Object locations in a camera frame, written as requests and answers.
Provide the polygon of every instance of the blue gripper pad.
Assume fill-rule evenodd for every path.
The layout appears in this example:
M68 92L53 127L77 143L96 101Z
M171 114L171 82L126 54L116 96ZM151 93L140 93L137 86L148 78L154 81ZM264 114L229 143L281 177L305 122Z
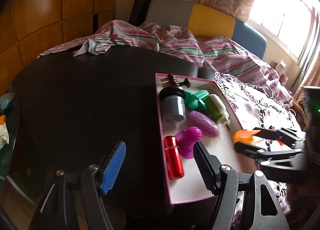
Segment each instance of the blue gripper pad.
M113 188L113 185L118 176L126 154L126 146L123 141L118 141L106 159L107 167L103 172L101 192L105 195L108 190Z

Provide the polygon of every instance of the black round table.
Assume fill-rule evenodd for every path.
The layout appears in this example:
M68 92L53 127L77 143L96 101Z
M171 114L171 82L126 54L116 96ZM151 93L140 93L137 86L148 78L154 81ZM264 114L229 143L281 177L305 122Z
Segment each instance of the black round table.
M56 170L83 170L123 140L127 155L107 202L135 215L166 209L155 73L196 77L198 68L138 47L72 51L37 59L10 85L21 99L10 176L35 199Z

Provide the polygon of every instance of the black lid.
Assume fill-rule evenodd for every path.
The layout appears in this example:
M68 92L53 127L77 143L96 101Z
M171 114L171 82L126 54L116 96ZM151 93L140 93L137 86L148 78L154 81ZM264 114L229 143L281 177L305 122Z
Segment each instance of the black lid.
M168 86L160 91L159 100L162 102L168 96L180 96L185 99L186 93L184 92L182 87Z

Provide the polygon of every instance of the floral bedspread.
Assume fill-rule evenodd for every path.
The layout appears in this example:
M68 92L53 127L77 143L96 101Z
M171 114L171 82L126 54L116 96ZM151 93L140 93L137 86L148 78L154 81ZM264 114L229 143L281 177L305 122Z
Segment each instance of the floral bedspread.
M215 73L215 82L229 101L235 112L241 126L244 129L251 130L255 127L275 129L291 128L301 131L294 115L289 108L282 102L268 97L264 89L259 86L245 84L232 75ZM289 150L286 145L281 146L278 141L265 140L257 143L257 146L268 151ZM270 186L275 192L281 208L284 213L290 211L290 207L285 201L286 184L269 180ZM239 202L237 204L234 216L233 229L241 218L244 193L239 192Z

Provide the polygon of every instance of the window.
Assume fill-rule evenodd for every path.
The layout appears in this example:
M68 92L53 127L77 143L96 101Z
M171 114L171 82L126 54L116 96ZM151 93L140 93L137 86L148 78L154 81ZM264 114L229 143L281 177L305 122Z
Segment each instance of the window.
M309 0L255 0L249 19L257 29L262 26L270 31L300 59L314 31L315 16Z

